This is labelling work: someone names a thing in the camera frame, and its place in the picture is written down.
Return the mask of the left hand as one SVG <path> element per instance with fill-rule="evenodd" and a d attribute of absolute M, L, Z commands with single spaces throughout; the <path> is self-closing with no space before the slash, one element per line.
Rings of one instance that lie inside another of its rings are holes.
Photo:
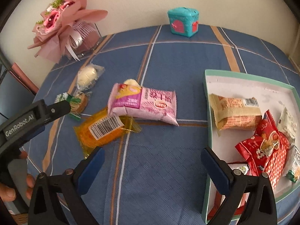
<path fill-rule="evenodd" d="M 27 174 L 27 177 L 26 177 L 27 189 L 26 189 L 25 195 L 29 200 L 32 197 L 35 182 L 36 182 L 35 178 L 31 174 Z M 12 202 L 16 199 L 15 190 L 4 184 L 1 184 L 0 195 L 1 195 L 1 199 L 4 202 Z"/>

